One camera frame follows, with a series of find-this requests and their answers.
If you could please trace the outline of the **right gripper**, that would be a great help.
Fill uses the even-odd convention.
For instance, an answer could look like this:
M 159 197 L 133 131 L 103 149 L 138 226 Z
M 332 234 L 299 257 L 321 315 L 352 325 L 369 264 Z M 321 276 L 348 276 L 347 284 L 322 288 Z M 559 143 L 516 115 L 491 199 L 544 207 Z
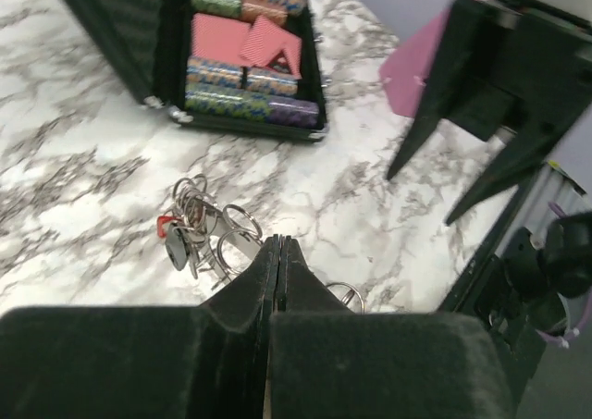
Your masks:
M 591 105 L 591 22 L 536 0 L 454 0 L 393 179 L 443 117 L 485 141 L 515 136 L 450 211 L 531 178 Z

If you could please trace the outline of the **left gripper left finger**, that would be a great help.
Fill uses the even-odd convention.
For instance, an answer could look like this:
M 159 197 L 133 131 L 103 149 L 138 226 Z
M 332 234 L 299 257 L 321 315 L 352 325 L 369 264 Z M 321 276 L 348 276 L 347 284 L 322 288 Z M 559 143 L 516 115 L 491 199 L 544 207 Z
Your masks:
M 195 306 L 24 307 L 1 319 L 5 418 L 259 418 L 280 240 Z

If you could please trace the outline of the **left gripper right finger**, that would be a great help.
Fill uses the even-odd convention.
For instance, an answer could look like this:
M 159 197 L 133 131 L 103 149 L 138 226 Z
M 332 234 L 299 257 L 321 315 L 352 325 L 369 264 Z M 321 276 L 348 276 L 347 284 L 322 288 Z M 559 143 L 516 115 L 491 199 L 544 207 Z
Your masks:
M 271 320 L 275 418 L 511 418 L 512 395 L 481 323 L 464 314 L 355 314 L 286 238 Z

